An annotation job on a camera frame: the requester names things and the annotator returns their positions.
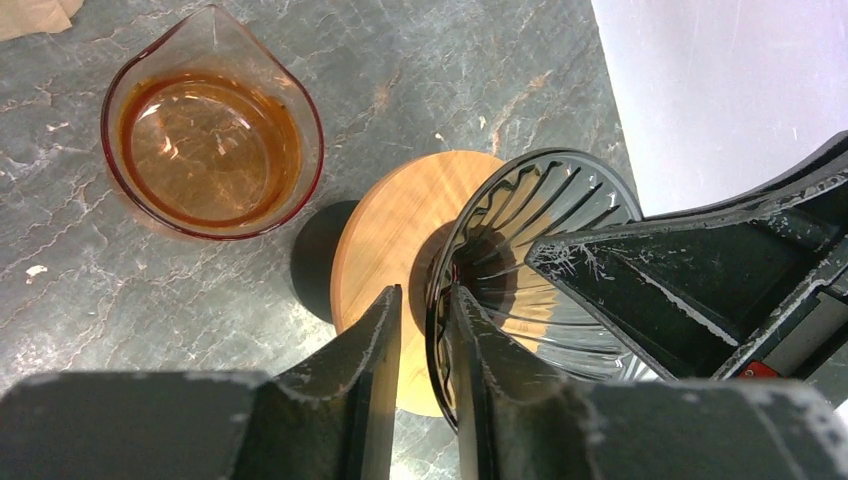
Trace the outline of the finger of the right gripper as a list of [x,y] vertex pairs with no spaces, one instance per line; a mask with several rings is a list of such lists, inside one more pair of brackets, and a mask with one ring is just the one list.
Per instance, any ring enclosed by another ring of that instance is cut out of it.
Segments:
[[736,197],[543,238],[525,260],[664,379],[789,377],[847,320],[847,136]]

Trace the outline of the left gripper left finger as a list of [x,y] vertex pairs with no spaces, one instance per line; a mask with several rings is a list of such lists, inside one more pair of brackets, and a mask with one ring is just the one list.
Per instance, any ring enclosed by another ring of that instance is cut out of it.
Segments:
[[1,399],[5,479],[385,479],[402,290],[260,371],[50,372]]

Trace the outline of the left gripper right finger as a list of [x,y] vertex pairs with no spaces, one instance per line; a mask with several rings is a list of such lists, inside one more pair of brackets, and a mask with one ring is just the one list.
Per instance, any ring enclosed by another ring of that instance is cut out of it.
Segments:
[[464,479],[843,479],[847,430],[788,380],[582,382],[450,290]]

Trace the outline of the light wooden ring holder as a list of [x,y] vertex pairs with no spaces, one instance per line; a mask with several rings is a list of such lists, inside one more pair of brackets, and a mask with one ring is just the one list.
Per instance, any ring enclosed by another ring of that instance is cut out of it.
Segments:
[[442,415],[425,352],[427,275],[454,220],[503,164],[490,154],[467,150],[411,160],[377,181],[343,230],[330,282],[333,322],[337,332],[344,332],[385,287],[401,286],[396,405],[403,411]]

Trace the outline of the brown paper coffee filter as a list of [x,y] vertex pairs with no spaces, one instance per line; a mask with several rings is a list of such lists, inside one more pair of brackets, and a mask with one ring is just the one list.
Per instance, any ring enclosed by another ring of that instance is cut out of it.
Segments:
[[67,30],[83,3],[83,0],[1,0],[1,40]]

